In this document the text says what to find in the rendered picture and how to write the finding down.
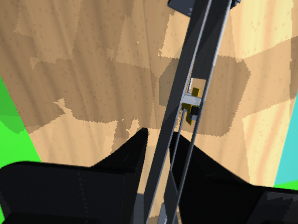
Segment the light wooden board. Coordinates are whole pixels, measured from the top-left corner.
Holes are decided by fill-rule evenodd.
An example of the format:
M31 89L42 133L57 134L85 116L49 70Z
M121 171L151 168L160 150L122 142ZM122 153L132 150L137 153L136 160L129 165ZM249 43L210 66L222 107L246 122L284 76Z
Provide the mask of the light wooden board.
M190 17L168 0L0 0L0 77L41 162L93 166L148 128L144 194ZM298 94L298 0L229 10L194 145L273 187Z

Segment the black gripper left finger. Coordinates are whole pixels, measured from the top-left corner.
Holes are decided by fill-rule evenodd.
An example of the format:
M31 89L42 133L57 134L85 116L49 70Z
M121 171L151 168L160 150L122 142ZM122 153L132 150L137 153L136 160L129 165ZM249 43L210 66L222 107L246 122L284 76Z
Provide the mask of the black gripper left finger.
M90 167L22 160L0 168L4 218L26 212L130 224L147 140L148 128L141 128Z

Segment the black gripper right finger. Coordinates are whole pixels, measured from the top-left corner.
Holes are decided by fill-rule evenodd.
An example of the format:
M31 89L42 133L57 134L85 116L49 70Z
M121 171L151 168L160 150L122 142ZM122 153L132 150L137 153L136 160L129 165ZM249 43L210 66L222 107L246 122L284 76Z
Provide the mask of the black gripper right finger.
M180 134L172 167L177 191L189 146ZM181 224L298 223L298 190L252 185L194 145L178 208Z

